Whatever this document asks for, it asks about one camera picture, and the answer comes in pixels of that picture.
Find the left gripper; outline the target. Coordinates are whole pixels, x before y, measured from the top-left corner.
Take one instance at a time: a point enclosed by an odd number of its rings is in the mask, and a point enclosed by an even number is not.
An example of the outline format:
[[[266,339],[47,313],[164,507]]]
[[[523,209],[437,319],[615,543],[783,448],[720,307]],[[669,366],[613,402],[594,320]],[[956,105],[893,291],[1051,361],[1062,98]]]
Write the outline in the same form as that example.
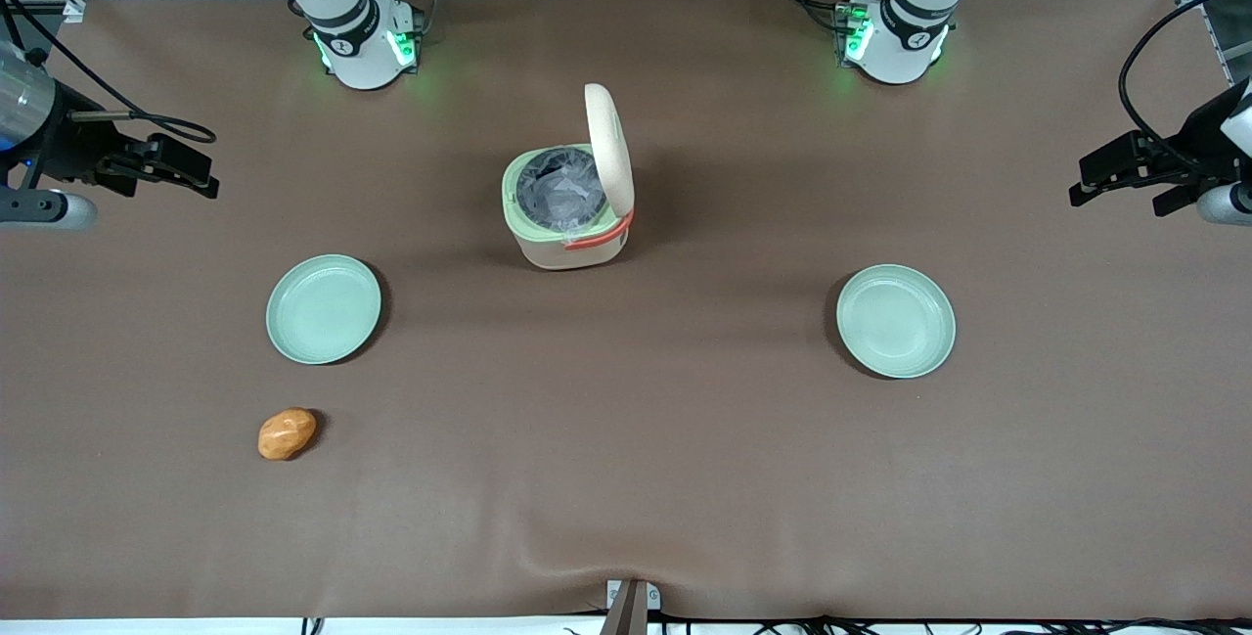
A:
[[[1173,145],[1194,170],[1222,183],[1248,183],[1251,158],[1251,86],[1239,79],[1199,105],[1184,119]],[[1179,165],[1141,132],[1127,132],[1079,159],[1079,182],[1069,188],[1070,205],[1085,205],[1096,197],[1126,188],[1174,183]],[[1171,215],[1194,205],[1201,189],[1177,185],[1154,197],[1154,215]]]

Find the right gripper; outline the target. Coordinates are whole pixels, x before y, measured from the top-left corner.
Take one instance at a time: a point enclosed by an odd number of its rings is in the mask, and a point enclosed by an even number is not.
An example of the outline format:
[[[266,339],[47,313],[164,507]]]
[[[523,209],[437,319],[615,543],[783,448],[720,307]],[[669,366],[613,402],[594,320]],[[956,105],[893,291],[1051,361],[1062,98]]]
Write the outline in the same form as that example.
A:
[[[129,168],[116,170],[116,159],[128,162],[134,137],[116,132],[110,121],[76,121],[73,114],[96,111],[98,104],[74,88],[58,86],[53,110],[43,128],[38,167],[43,177],[60,183],[84,183],[133,198],[138,177]],[[193,190],[215,200],[220,183],[212,177],[212,158],[184,143],[153,134],[145,143],[145,179]]]

